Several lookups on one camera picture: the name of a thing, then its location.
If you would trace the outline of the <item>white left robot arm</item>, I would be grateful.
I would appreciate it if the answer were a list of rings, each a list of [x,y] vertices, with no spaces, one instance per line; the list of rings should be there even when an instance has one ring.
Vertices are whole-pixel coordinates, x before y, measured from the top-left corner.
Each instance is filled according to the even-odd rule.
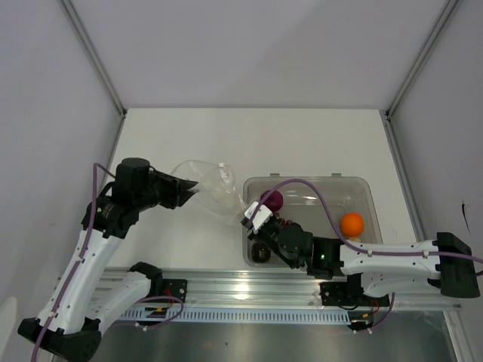
[[[121,285],[91,298],[104,270],[140,214],[154,207],[175,210],[197,192],[197,182],[162,173],[143,158],[125,158],[102,189],[94,188],[73,255],[45,307],[21,321],[18,334],[41,350],[67,361],[89,361],[103,334],[138,302],[184,306],[163,271],[146,262],[131,266]]]

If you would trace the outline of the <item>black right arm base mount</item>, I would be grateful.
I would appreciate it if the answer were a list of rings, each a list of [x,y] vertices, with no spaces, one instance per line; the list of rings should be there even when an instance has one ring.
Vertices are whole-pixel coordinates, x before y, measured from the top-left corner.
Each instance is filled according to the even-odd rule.
[[[351,289],[346,282],[323,282],[319,284],[321,303],[324,306],[336,306],[348,310],[359,307],[389,307],[390,298],[366,296],[361,288]]]

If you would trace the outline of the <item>red grape bunch toy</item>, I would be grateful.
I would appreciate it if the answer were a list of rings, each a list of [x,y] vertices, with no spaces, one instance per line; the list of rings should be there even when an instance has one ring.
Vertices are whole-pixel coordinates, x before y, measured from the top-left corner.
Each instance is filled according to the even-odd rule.
[[[276,215],[275,218],[277,223],[280,225],[282,229],[286,229],[288,226],[290,226],[293,223],[291,219],[285,219],[278,215]]]

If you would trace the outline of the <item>orange fruit toy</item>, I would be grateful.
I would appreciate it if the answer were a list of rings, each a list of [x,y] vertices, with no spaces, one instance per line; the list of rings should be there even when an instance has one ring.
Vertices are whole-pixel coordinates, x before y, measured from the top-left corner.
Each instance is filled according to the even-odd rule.
[[[365,230],[365,221],[358,213],[348,213],[342,217],[340,228],[346,237],[356,238],[363,234]]]

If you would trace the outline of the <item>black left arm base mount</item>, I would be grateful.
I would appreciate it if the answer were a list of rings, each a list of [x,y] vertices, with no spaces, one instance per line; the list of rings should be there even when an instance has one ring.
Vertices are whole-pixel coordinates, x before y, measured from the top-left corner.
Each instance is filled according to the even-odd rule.
[[[151,287],[150,296],[174,296],[185,302],[187,287],[187,279],[162,279]]]

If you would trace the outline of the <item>clear zip top bag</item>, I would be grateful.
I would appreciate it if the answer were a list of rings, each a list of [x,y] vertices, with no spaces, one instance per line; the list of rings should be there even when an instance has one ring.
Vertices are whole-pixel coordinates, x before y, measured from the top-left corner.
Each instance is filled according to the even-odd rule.
[[[233,169],[225,163],[188,160],[178,164],[171,175],[196,182],[192,200],[220,221],[239,224],[245,211],[242,194],[236,187]]]

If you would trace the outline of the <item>dark chocolate donut toy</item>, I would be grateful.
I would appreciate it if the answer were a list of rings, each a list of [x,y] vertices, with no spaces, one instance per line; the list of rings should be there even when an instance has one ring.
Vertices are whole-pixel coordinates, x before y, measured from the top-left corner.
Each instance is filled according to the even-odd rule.
[[[271,259],[271,250],[263,243],[256,242],[251,247],[251,259],[255,263],[266,263]]]

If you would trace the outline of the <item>purple donut toy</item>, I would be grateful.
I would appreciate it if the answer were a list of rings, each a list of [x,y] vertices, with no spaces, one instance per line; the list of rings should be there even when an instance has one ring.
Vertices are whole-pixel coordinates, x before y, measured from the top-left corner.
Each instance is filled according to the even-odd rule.
[[[274,191],[264,202],[264,204],[273,212],[276,213],[282,209],[284,205],[284,198],[282,193]]]

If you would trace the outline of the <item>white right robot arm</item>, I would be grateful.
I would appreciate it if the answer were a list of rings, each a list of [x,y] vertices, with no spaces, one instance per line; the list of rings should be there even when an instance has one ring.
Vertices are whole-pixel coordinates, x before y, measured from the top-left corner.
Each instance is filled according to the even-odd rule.
[[[257,225],[241,221],[252,241],[260,242],[292,269],[303,268],[321,280],[345,277],[345,296],[353,304],[392,293],[422,293],[474,299],[480,297],[471,248],[450,232],[415,244],[360,244],[316,237],[297,223],[275,216]]]

